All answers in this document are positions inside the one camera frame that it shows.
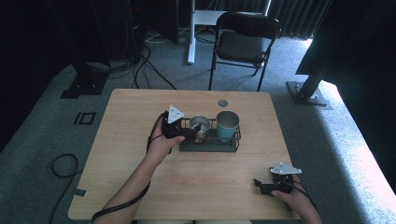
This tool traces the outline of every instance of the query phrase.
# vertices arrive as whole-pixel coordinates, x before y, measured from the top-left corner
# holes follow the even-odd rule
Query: black stand base
[[[295,104],[297,104],[297,105],[319,105],[321,109],[328,109],[328,110],[332,109],[332,106],[330,105],[329,101],[326,101],[323,98],[319,89],[317,89],[315,91],[315,93],[310,98],[304,99],[304,98],[301,98],[298,94],[300,91],[300,88],[304,85],[303,82],[288,81],[288,82],[286,82],[286,84],[289,88],[291,97],[293,98],[293,101]]]
[[[83,95],[100,95],[105,87],[108,74],[96,74],[95,79],[90,84],[80,85],[78,77],[70,85],[69,90],[62,93],[61,99],[77,99]]]

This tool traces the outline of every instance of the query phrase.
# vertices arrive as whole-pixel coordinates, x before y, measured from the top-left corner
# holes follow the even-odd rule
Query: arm
[[[180,143],[184,137],[178,136],[172,139],[166,139],[161,131],[162,119],[159,120],[152,134],[152,142],[149,145],[145,158],[136,167],[134,172],[126,180],[119,191],[108,201],[104,209],[127,203],[136,198],[148,185],[156,168],[163,162],[163,159],[169,153],[169,148]],[[128,223],[134,219],[134,215],[139,207],[140,201],[121,209],[119,211],[98,217],[93,223]]]
[[[297,175],[293,175],[293,179],[296,182],[300,182],[300,179]],[[294,183],[294,187],[303,190],[302,187],[297,183]],[[303,223],[321,224],[319,214],[314,205],[297,189],[293,189],[290,194],[278,190],[272,191],[272,194],[276,198],[288,204],[290,208],[301,217]]]

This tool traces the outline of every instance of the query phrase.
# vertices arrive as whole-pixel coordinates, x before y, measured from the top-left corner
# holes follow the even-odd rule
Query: metal base plate
[[[309,99],[302,99],[299,97],[298,93],[300,88],[304,85],[303,82],[288,81],[286,82],[291,97],[297,105],[319,105],[321,109],[332,110],[330,102],[325,100],[319,89]]]

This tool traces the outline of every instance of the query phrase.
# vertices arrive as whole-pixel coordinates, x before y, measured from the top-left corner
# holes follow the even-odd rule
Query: metal cup
[[[194,142],[204,143],[206,137],[206,131],[210,128],[210,121],[204,116],[195,116],[190,119],[190,128],[194,129],[196,126],[201,124],[201,130],[198,131],[197,137]]]
[[[229,110],[221,111],[216,116],[217,130],[216,134],[220,142],[229,142],[235,134],[235,128],[239,124],[239,117]]]

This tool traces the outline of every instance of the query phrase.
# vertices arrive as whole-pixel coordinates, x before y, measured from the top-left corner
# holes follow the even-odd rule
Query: gray carpet
[[[150,42],[146,44],[151,50],[149,61],[177,89],[207,90],[211,44],[197,42],[195,64],[187,65],[186,39],[182,38],[179,46],[161,39]],[[301,179],[317,203],[323,222],[396,223],[395,195],[336,87],[323,81],[319,86],[332,110],[293,103],[285,83],[306,79],[306,76],[294,75],[305,51],[303,40],[279,38],[273,47],[262,91],[269,92],[273,98],[293,165],[303,170]],[[143,54],[148,56],[149,51],[144,49]],[[246,68],[219,65],[212,88],[255,91],[259,77],[249,76],[250,72]],[[133,73],[111,74],[102,95],[81,95],[76,100],[60,99],[75,76],[72,66],[52,80],[0,154],[0,223],[50,222],[53,208],[69,182],[69,178],[59,178],[52,173],[52,160],[64,153],[73,153],[78,158],[78,170],[84,167],[111,92],[131,88]],[[142,89],[171,89],[148,65],[140,70],[137,83]],[[95,113],[92,124],[76,123],[78,113]],[[56,163],[60,173],[74,172],[74,163],[69,159]],[[78,180],[79,175],[60,202],[53,223],[89,223],[70,220],[67,216]],[[254,220],[252,223],[299,221]]]

